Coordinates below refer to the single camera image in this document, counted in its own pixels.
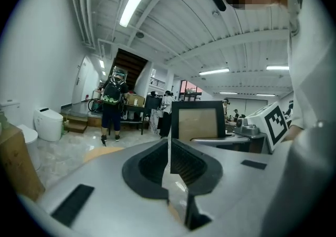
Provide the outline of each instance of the black slot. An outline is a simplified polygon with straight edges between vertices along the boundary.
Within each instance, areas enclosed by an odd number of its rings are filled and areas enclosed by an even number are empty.
[[[70,227],[95,188],[78,185],[51,216],[63,225]]]
[[[256,169],[260,169],[260,170],[264,170],[267,166],[267,164],[265,164],[265,163],[251,161],[251,160],[244,160],[242,162],[242,165],[253,167],[253,168],[256,168]]]

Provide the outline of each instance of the white toilet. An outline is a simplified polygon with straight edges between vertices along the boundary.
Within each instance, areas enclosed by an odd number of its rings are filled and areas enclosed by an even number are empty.
[[[22,130],[28,153],[32,160],[31,162],[33,163],[35,170],[38,170],[41,166],[41,161],[37,150],[37,131],[30,129],[21,123],[20,103],[14,100],[8,100],[0,102],[0,108],[4,111],[8,122]]]

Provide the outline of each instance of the wooden step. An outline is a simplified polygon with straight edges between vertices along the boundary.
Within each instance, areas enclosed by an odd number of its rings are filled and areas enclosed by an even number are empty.
[[[76,123],[76,124],[82,124],[82,125],[87,125],[88,123],[88,118],[87,117],[75,117],[75,116],[70,116],[66,114],[61,114],[63,116],[63,121],[66,121],[67,118],[70,121],[70,123]]]
[[[64,130],[77,132],[77,133],[84,133],[87,128],[87,124],[78,124],[78,123],[69,123],[68,125],[64,126]]]

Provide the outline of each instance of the blue shorts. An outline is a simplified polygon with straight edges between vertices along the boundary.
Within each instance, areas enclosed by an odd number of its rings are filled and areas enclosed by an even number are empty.
[[[103,128],[109,128],[110,122],[113,123],[115,131],[120,131],[121,113],[115,106],[103,105],[103,117],[101,119],[101,126]]]

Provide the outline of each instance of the bag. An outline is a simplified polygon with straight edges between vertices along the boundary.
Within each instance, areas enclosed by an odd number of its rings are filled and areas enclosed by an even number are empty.
[[[111,78],[104,90],[101,100],[107,104],[117,105],[121,101],[121,85],[124,84],[124,80]]]

